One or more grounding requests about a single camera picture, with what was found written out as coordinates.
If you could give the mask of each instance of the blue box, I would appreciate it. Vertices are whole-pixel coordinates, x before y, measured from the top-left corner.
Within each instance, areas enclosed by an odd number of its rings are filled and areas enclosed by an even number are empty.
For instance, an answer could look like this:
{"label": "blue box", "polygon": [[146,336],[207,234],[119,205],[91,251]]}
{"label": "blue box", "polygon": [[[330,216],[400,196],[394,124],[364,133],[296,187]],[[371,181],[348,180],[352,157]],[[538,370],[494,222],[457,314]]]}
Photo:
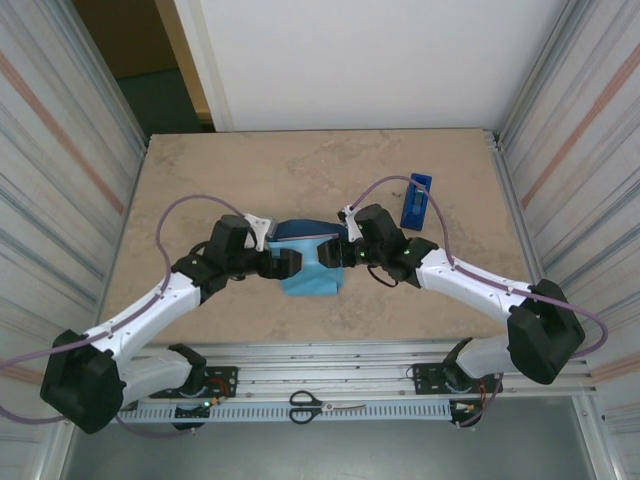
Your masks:
{"label": "blue box", "polygon": [[[431,177],[429,175],[412,173],[411,179],[423,185],[428,192],[431,192]],[[424,217],[427,214],[428,201],[429,198],[418,190],[415,185],[410,183],[404,198],[404,208],[402,209],[400,226],[411,230],[422,230]]]}

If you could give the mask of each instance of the table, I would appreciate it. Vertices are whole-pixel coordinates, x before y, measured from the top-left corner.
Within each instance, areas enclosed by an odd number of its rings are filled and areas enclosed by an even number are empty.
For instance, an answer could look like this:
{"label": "table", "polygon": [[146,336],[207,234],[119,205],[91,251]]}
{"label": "table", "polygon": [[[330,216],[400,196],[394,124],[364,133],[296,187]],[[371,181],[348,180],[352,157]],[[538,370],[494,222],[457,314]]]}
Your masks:
{"label": "table", "polygon": [[[175,199],[216,195],[257,216],[337,221],[336,212],[371,183],[413,172],[433,177],[431,192],[449,225],[456,256],[526,279],[521,249],[482,130],[368,130],[153,136],[106,299],[108,319],[163,274],[156,224]],[[406,184],[388,182],[363,203],[380,203],[399,223]],[[162,241],[173,261],[209,238],[227,213],[194,200],[174,210]],[[442,245],[431,206],[419,234]],[[364,267],[346,271],[338,296],[289,297],[277,281],[249,277],[166,328],[157,343],[312,342],[490,336],[483,314],[408,284],[375,282]]]}

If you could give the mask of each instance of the floor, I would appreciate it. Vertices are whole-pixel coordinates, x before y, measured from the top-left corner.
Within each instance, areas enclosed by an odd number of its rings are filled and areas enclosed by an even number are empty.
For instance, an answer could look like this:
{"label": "floor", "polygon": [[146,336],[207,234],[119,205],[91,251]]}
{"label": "floor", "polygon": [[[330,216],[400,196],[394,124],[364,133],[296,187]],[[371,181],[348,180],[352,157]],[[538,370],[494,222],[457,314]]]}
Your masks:
{"label": "floor", "polygon": [[155,440],[113,425],[76,435],[70,451],[65,480],[595,478],[570,398],[498,399],[475,431],[443,421],[243,423]]}
{"label": "floor", "polygon": [[118,86],[147,138],[203,131],[180,70],[123,78]]}

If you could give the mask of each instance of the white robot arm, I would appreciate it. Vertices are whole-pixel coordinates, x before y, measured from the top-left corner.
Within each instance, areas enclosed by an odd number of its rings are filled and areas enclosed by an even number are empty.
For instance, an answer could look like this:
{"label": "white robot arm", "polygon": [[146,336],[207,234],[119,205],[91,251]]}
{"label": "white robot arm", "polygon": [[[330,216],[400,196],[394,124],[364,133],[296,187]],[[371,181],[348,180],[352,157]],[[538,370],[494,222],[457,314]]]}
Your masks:
{"label": "white robot arm", "polygon": [[264,250],[272,221],[256,218],[223,216],[211,239],[179,259],[167,279],[149,293],[82,335],[67,330],[56,338],[54,347],[96,340],[49,358],[41,398],[86,433],[94,433],[123,406],[158,391],[180,388],[197,393],[205,380],[206,361],[189,347],[172,345],[162,355],[132,359],[171,322],[225,288],[229,278],[257,274],[281,280],[300,271],[298,252],[282,249],[276,258]]}
{"label": "white robot arm", "polygon": [[[437,244],[422,238],[406,239],[389,212],[377,204],[363,209],[347,206],[339,216],[349,230],[349,242],[335,239],[321,245],[318,255],[325,266],[381,267],[396,282],[448,295],[507,328],[505,335],[465,339],[449,354],[444,374],[456,390],[502,372],[521,372],[538,383],[550,384],[584,341],[584,331],[573,312],[511,293],[531,292],[566,302],[555,283],[542,280],[529,285],[455,257],[451,257],[452,265]],[[485,281],[463,274],[457,267]]]}

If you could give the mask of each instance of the metal wall panel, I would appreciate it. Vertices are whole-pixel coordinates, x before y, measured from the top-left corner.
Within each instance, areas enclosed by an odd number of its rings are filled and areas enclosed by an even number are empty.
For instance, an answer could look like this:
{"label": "metal wall panel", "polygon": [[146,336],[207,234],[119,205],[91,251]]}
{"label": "metal wall panel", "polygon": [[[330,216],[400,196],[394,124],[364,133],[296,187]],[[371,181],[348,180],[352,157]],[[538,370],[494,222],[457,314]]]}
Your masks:
{"label": "metal wall panel", "polygon": [[[93,325],[145,152],[64,1],[0,3],[0,352]],[[1,402],[42,416],[46,359],[0,372]],[[38,475],[49,427],[0,418],[0,478]]]}
{"label": "metal wall panel", "polygon": [[500,135],[542,269],[609,326],[587,361],[630,477],[640,475],[638,65],[640,3],[585,2]]}

